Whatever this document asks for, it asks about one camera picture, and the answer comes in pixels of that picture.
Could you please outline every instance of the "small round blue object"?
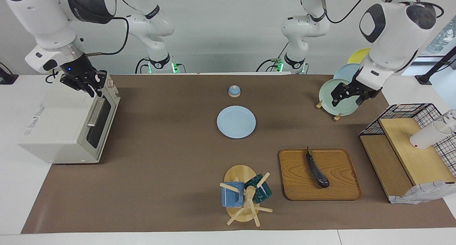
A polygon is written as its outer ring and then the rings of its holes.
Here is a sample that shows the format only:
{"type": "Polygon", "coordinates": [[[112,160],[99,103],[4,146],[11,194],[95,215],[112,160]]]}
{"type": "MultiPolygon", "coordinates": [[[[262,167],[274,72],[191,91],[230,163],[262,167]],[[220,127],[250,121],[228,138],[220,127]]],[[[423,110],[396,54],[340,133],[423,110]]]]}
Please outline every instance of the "small round blue object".
{"type": "Polygon", "coordinates": [[[233,85],[228,89],[228,94],[231,97],[238,97],[241,95],[241,88],[239,86],[233,85]]]}

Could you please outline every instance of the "yellow plate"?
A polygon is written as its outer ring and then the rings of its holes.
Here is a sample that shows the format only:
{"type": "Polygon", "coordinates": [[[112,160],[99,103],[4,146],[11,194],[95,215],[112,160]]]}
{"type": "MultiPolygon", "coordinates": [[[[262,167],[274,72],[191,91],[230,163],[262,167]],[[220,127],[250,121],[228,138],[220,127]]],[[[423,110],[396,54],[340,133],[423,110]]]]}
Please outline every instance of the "yellow plate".
{"type": "Polygon", "coordinates": [[[356,51],[352,54],[352,56],[350,56],[347,63],[361,63],[364,57],[368,54],[369,50],[370,48],[368,47],[356,51]]]}

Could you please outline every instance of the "wooden tray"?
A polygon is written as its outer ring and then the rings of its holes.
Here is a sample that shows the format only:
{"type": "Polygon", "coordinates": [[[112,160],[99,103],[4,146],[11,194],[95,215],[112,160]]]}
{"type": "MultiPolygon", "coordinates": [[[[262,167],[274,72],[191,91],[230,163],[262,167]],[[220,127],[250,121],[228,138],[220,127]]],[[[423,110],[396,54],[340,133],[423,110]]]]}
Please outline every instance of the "wooden tray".
{"type": "Polygon", "coordinates": [[[316,165],[329,180],[328,188],[317,185],[306,162],[306,149],[280,151],[280,169],[289,200],[357,200],[363,196],[347,151],[312,149],[316,165]]]}

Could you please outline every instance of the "white table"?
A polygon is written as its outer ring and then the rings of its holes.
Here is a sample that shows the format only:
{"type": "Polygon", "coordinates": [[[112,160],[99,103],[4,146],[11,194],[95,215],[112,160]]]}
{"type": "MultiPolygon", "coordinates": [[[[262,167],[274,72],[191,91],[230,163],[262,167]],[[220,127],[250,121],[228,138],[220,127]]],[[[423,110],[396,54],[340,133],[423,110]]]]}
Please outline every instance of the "white table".
{"type": "MultiPolygon", "coordinates": [[[[48,88],[44,76],[20,76],[14,85],[0,86],[0,244],[456,244],[456,228],[19,235],[51,165],[16,141],[48,88]]],[[[390,77],[383,94],[389,104],[430,102],[440,112],[449,109],[432,86],[420,86],[412,76],[390,77]]],[[[456,195],[445,201],[456,215],[456,195]]]]}

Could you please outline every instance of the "brown table mat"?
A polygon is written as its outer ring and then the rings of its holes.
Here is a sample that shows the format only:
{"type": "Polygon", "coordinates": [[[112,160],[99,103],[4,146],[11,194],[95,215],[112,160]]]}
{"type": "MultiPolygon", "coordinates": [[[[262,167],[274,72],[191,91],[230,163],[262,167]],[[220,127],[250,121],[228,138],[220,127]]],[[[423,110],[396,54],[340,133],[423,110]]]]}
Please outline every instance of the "brown table mat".
{"type": "Polygon", "coordinates": [[[54,165],[22,233],[212,231],[236,229],[372,229],[455,227],[445,202],[389,204],[358,133],[386,108],[383,95],[333,122],[316,110],[330,76],[113,76],[122,99],[99,164],[54,165]],[[228,87],[239,85],[238,98],[228,87]],[[255,131],[233,140],[217,129],[218,113],[242,105],[255,131]],[[286,148],[342,148],[363,197],[357,201],[290,201],[278,153],[286,148]],[[253,221],[234,222],[218,184],[230,167],[270,172],[272,196],[253,221]]]}

